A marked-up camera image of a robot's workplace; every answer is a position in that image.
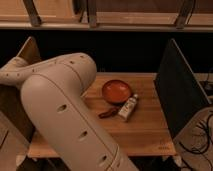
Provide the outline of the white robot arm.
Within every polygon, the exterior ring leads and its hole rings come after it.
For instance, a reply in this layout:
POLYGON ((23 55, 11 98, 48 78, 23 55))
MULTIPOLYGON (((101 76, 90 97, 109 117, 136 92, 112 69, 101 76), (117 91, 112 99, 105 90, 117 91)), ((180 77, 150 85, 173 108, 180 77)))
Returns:
POLYGON ((14 57, 0 68, 0 84, 20 89, 29 119, 71 171, 138 171, 82 100, 96 72, 85 53, 34 64, 14 57))

